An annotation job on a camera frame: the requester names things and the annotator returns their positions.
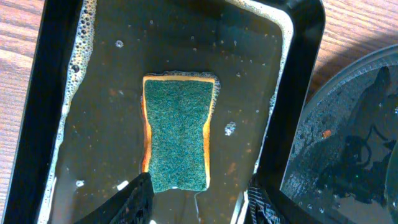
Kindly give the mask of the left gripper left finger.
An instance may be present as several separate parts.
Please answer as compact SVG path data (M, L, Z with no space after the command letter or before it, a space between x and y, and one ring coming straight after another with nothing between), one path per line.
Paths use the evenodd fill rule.
M75 224L149 224L153 198L150 174L143 172Z

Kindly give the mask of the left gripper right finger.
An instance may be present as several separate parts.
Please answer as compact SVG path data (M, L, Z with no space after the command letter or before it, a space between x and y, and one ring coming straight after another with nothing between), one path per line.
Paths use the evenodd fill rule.
M258 174L248 183L248 202L252 223L321 224Z

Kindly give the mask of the yellow sponge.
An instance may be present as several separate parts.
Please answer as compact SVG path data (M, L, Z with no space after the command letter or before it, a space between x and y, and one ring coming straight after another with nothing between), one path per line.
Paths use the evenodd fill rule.
M210 72L148 73L142 79L141 171L155 193L210 186L210 125L220 81Z

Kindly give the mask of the light blue plate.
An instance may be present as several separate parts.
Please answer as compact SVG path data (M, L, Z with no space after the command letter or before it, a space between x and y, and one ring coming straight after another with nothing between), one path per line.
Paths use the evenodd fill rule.
M384 197L392 221L397 224L397 147L393 149L387 166Z

